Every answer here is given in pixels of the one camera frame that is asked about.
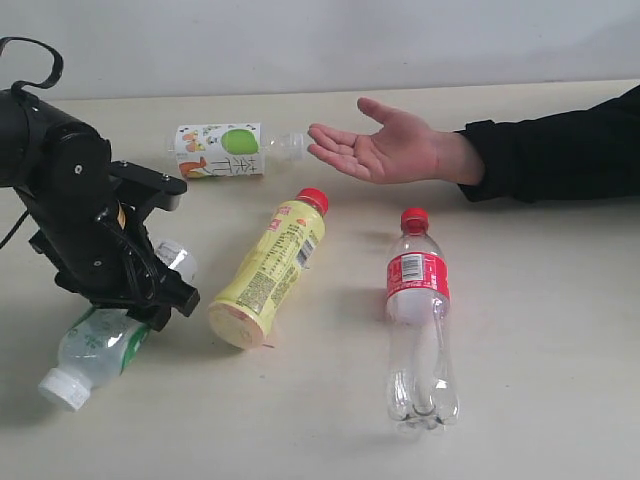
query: white table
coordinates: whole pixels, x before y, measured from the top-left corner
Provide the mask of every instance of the white table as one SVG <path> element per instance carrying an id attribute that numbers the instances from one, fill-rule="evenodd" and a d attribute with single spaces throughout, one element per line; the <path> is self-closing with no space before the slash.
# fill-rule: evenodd
<path id="1" fill-rule="evenodd" d="M 636 82 L 372 92 L 456 129 L 591 106 Z M 161 159 L 182 122 L 310 122 L 368 131 L 357 93 L 60 102 L 113 142 L 115 158 L 177 174 Z M 277 348 L 236 354 L 205 311 L 274 207 L 324 189 L 328 235 L 282 307 Z M 450 269 L 460 423 L 398 440 L 384 404 L 385 253 L 408 206 L 431 214 Z M 0 234 L 22 207 L 0 191 Z M 86 305 L 53 284 L 26 243 L 2 251 L 0 478 L 632 479 L 640 459 L 640 205 L 635 200 L 467 203 L 455 186 L 377 187 L 308 158 L 263 180 L 192 181 L 154 236 L 197 256 L 203 301 L 153 335 L 125 374 L 77 414 L 36 391 Z"/>

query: upright bottle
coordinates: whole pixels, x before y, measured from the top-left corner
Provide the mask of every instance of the upright bottle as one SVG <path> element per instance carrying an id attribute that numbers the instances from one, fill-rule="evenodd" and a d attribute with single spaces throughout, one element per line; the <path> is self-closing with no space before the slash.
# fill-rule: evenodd
<path id="1" fill-rule="evenodd" d="M 401 227 L 387 269 L 388 414 L 401 431 L 433 430 L 458 417 L 446 321 L 447 265 L 427 233 L 424 210 L 405 211 Z"/>
<path id="2" fill-rule="evenodd" d="M 164 240 L 155 251 L 185 282 L 193 280 L 196 261 L 181 245 Z M 124 371 L 149 330 L 147 325 L 128 317 L 126 310 L 90 308 L 60 341 L 58 366 L 49 371 L 38 390 L 65 410 L 79 410 L 92 389 Z"/>
<path id="3" fill-rule="evenodd" d="M 264 175 L 301 160 L 304 136 L 269 135 L 260 123 L 180 125 L 167 150 L 185 178 Z"/>
<path id="4" fill-rule="evenodd" d="M 221 339 L 243 349 L 264 343 L 278 307 L 324 237 L 328 208 L 325 194 L 314 188 L 278 207 L 231 284 L 209 306 L 211 328 Z"/>

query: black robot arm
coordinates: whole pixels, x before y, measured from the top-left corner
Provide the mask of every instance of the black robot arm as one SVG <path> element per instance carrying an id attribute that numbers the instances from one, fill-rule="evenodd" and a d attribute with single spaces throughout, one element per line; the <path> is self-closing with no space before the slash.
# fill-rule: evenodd
<path id="1" fill-rule="evenodd" d="M 39 231 L 30 240 L 56 267 L 55 282 L 98 308 L 125 308 L 162 330 L 172 308 L 189 316 L 198 291 L 154 253 L 144 226 L 155 209 L 174 210 L 186 183 L 128 162 L 111 161 L 111 145 L 86 123 L 23 90 L 50 88 L 63 60 L 40 84 L 0 91 L 0 187 L 11 187 Z"/>

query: white wall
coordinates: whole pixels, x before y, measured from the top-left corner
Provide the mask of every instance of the white wall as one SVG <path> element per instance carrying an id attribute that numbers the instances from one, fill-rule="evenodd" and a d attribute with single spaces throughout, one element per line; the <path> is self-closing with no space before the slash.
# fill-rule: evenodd
<path id="1" fill-rule="evenodd" d="M 0 35 L 60 49 L 46 98 L 640 77 L 638 0 L 5 0 Z M 7 48 L 0 87 L 42 77 Z"/>

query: human hand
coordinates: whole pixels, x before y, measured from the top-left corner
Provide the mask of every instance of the human hand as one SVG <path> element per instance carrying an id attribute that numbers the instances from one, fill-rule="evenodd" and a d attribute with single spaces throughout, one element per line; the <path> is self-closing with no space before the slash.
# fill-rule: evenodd
<path id="1" fill-rule="evenodd" d="M 338 171 L 378 184 L 441 179 L 476 185 L 484 164 L 457 133 L 438 132 L 416 115 L 360 98 L 358 108 L 382 128 L 372 135 L 313 124 L 309 152 Z"/>

